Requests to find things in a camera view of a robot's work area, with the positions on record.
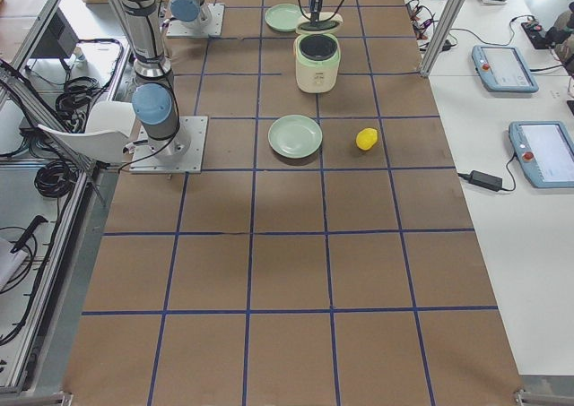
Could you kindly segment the green plate near arm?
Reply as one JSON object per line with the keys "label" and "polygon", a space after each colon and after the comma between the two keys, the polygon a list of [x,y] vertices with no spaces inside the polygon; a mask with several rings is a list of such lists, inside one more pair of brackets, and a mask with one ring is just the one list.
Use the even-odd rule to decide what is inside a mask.
{"label": "green plate near arm", "polygon": [[271,148],[286,158],[302,159],[317,151],[323,141],[319,124],[303,115],[276,119],[268,131]]}
{"label": "green plate near arm", "polygon": [[265,12],[267,26],[279,32],[295,32],[305,22],[310,18],[296,4],[277,4]]}

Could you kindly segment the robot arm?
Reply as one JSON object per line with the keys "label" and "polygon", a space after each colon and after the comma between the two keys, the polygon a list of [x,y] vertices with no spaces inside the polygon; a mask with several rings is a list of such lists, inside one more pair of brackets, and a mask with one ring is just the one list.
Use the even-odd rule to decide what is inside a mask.
{"label": "robot arm", "polygon": [[[161,41],[158,12],[161,0],[119,0],[120,16],[126,20],[127,34],[135,52],[135,73],[144,83],[173,83],[171,65]],[[322,34],[341,25],[338,12],[323,13],[323,0],[310,0],[309,10],[297,6],[294,31],[300,34]],[[205,0],[170,0],[172,17],[182,23],[198,23],[203,29],[212,22]]]}
{"label": "robot arm", "polygon": [[212,20],[205,0],[170,0],[170,12],[176,20],[189,28],[204,27]]}

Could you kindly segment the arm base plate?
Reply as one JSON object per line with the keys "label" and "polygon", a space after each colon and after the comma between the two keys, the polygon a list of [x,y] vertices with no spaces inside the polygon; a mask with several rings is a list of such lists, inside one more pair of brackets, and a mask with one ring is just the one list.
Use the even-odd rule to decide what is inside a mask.
{"label": "arm base plate", "polygon": [[208,117],[180,117],[179,124],[174,140],[162,150],[166,143],[150,139],[141,125],[138,139],[146,140],[146,143],[135,147],[129,171],[141,174],[200,173]]}
{"label": "arm base plate", "polygon": [[225,5],[221,3],[197,5],[188,0],[172,1],[172,20],[167,29],[167,37],[172,39],[219,38]]}

